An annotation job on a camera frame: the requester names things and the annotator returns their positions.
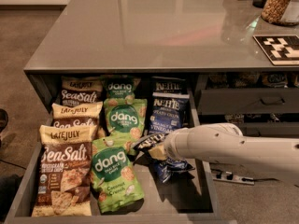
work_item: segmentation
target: nuts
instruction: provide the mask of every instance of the nuts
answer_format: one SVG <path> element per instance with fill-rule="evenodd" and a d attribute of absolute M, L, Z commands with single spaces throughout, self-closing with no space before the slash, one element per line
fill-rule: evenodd
<path fill-rule="evenodd" d="M 269 23 L 280 25 L 299 24 L 298 14 L 293 14 L 291 18 L 286 17 L 286 10 L 291 0 L 267 0 L 262 11 L 262 18 Z"/>

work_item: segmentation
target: black and white pattern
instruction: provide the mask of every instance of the black and white pattern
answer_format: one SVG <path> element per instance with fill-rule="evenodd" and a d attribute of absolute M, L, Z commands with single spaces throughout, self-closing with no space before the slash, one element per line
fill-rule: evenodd
<path fill-rule="evenodd" d="M 299 65 L 297 35 L 254 35 L 273 65 Z"/>

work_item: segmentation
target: countertop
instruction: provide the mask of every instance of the countertop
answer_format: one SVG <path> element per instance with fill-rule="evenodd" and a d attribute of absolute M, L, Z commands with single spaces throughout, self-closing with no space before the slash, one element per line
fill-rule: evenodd
<path fill-rule="evenodd" d="M 299 71 L 274 66 L 253 35 L 269 24 L 252 0 L 71 0 L 25 66 L 27 74 Z"/>

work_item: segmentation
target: brown floor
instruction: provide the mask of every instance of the brown floor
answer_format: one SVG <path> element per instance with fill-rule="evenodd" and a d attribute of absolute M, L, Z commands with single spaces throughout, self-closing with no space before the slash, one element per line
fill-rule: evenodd
<path fill-rule="evenodd" d="M 0 10 L 0 108 L 9 115 L 0 147 L 1 175 L 24 174 L 38 128 L 50 117 L 22 69 L 59 15 L 59 10 Z M 240 166 L 211 167 L 264 178 Z M 299 223 L 299 188 L 273 180 L 215 186 L 224 219 L 240 224 Z"/>

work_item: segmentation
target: drawer handle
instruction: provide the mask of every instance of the drawer handle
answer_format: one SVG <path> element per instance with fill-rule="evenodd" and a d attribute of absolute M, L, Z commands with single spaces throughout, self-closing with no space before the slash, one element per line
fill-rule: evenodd
<path fill-rule="evenodd" d="M 263 100 L 263 98 L 261 98 L 261 102 L 263 105 L 284 105 L 286 103 L 282 98 L 275 102 L 266 102 L 265 100 Z"/>

